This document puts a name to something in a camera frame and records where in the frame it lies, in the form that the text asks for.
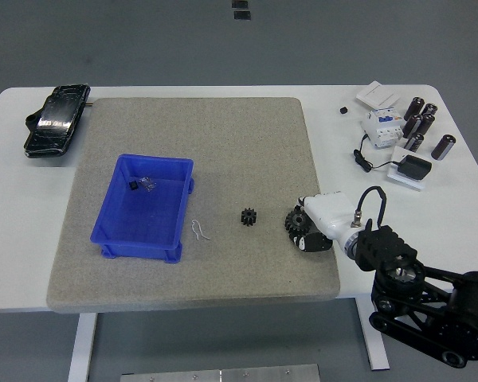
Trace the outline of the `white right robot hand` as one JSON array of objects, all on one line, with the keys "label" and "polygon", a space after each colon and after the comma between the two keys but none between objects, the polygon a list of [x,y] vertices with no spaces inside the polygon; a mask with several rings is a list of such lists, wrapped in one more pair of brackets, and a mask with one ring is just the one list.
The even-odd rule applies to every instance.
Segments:
[{"label": "white right robot hand", "polygon": [[331,249],[334,242],[351,259],[355,258],[362,213],[341,192],[303,197],[285,217],[290,240],[305,252]]}]

